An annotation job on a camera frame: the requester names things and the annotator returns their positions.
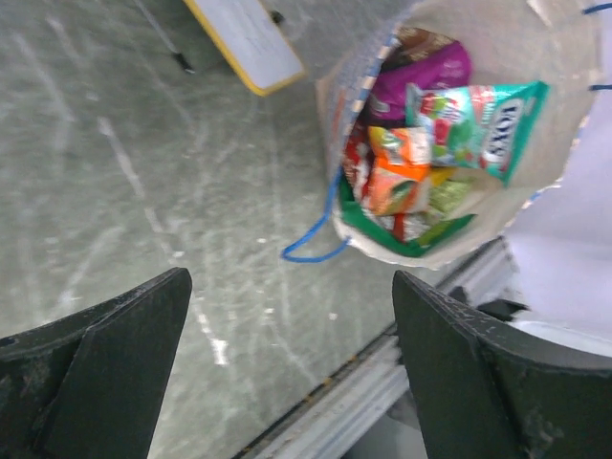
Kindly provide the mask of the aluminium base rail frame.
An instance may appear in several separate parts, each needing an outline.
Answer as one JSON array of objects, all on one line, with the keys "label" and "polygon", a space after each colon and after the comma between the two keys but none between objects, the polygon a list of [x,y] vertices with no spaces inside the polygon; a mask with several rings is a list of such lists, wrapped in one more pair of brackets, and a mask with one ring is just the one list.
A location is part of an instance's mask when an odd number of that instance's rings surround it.
[{"label": "aluminium base rail frame", "polygon": [[[500,236],[435,287],[447,294],[461,286],[476,300],[512,277],[511,259]],[[233,458],[340,458],[409,388],[395,333],[393,323]]]}]

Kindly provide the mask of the black marker pen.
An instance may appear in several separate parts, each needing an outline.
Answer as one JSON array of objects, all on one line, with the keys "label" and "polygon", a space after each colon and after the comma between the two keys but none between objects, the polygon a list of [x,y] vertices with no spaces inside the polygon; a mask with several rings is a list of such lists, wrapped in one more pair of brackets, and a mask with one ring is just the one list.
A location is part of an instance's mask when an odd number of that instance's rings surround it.
[{"label": "black marker pen", "polygon": [[145,4],[141,0],[134,0],[135,5],[142,12],[143,16],[147,20],[147,22],[152,26],[158,37],[162,40],[164,45],[169,50],[172,58],[177,62],[177,64],[181,67],[181,69],[189,74],[194,75],[195,70],[187,61],[186,57],[176,48],[170,37],[167,35],[165,30],[162,28],[161,24],[152,14],[152,12],[145,6]]}]

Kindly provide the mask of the green snack packet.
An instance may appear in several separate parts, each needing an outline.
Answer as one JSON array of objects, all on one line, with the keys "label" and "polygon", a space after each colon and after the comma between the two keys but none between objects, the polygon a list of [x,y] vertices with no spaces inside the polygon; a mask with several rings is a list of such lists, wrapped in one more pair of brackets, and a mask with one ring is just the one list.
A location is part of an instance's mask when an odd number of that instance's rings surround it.
[{"label": "green snack packet", "polygon": [[455,236],[476,217],[467,214],[450,219],[430,219],[427,212],[377,217],[356,200],[344,176],[339,181],[342,221],[382,247],[404,257],[424,256]]}]

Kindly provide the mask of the orange snack packet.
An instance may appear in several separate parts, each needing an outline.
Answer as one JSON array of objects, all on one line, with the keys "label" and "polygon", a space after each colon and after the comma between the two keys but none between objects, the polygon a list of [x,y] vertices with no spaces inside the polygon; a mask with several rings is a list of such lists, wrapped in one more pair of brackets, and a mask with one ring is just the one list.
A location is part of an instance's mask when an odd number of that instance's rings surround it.
[{"label": "orange snack packet", "polygon": [[424,127],[367,127],[374,152],[369,209],[377,216],[423,211],[430,189],[431,150]]}]

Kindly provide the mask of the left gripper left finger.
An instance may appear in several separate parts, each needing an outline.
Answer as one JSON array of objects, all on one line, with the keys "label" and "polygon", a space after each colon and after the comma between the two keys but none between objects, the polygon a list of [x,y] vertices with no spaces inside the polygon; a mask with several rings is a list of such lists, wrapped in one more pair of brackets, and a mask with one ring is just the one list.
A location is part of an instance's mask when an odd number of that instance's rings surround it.
[{"label": "left gripper left finger", "polygon": [[2,457],[146,457],[191,291],[188,269],[173,268],[2,338]]}]

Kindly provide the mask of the brown Kettle chips bag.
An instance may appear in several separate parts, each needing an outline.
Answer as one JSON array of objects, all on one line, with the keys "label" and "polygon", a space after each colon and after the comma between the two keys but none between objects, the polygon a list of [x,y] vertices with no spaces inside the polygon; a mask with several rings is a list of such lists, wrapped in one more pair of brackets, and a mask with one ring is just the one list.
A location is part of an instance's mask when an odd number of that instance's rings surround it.
[{"label": "brown Kettle chips bag", "polygon": [[382,64],[383,73],[422,61],[455,42],[455,39],[420,28],[402,26],[393,51]]}]

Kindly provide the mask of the purple candy bag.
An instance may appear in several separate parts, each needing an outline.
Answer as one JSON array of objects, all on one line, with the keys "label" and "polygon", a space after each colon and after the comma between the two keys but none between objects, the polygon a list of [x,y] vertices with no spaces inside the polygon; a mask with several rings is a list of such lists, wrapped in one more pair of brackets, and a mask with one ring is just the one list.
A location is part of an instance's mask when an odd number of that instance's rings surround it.
[{"label": "purple candy bag", "polygon": [[471,74],[470,56],[457,40],[402,41],[383,62],[368,96],[366,119],[373,125],[404,125],[406,86],[422,90],[465,86]]}]

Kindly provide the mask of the small yellow-framed whiteboard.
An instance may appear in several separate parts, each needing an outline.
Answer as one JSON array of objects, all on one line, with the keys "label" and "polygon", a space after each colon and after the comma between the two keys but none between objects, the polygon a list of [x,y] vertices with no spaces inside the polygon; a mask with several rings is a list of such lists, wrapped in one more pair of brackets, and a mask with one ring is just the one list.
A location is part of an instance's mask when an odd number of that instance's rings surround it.
[{"label": "small yellow-framed whiteboard", "polygon": [[261,2],[193,0],[186,5],[254,94],[265,97],[305,75],[291,43]]}]

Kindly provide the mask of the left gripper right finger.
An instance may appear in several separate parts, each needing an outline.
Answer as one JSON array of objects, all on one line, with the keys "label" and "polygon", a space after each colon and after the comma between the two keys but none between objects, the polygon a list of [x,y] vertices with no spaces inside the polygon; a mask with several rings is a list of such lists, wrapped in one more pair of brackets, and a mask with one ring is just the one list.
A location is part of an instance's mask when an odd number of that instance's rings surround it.
[{"label": "left gripper right finger", "polygon": [[608,458],[611,360],[537,338],[397,271],[393,307],[430,458]]}]

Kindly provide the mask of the teal Fox's candy bag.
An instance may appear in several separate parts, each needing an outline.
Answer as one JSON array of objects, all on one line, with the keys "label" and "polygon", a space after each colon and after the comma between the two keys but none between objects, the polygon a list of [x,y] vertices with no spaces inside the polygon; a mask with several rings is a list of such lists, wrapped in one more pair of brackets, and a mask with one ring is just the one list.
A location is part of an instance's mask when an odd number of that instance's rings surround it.
[{"label": "teal Fox's candy bag", "polygon": [[548,92],[539,80],[433,90],[409,84],[405,121],[426,130],[433,165],[482,169],[506,186]]}]

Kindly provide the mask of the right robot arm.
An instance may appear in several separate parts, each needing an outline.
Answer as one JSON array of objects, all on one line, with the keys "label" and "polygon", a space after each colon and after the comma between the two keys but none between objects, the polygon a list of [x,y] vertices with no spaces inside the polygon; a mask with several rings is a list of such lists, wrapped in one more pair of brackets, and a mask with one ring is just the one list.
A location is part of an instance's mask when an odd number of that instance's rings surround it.
[{"label": "right robot arm", "polygon": [[611,93],[596,102],[558,187],[523,210],[459,284],[468,304],[521,309],[513,327],[591,354],[611,354]]}]

